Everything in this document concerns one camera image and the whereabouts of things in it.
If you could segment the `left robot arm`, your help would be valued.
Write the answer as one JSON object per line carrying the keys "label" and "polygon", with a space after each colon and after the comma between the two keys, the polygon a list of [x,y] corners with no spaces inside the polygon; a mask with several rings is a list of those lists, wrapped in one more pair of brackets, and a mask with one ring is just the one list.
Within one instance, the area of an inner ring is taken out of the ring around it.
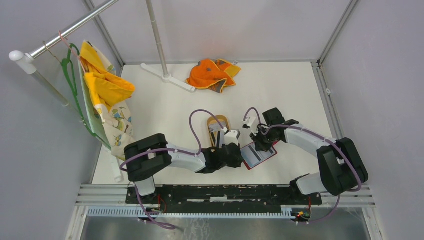
{"label": "left robot arm", "polygon": [[154,175],[167,167],[186,169],[197,174],[212,174],[222,168],[240,168],[244,159],[237,142],[199,151],[171,144],[162,133],[127,145],[120,169],[134,183],[134,191],[145,204],[157,198]]}

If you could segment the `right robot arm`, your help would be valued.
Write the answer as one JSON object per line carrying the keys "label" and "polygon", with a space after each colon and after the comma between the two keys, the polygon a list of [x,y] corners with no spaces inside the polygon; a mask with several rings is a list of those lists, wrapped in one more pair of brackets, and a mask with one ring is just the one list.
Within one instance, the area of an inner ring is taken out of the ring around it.
{"label": "right robot arm", "polygon": [[262,115],[243,117],[243,127],[256,150],[269,152],[279,142],[296,146],[311,154],[318,162],[319,171],[295,178],[289,183],[289,199],[302,204],[314,193],[339,196],[358,192],[369,175],[354,142],[347,137],[335,139],[318,134],[294,119],[286,120],[278,108]]}

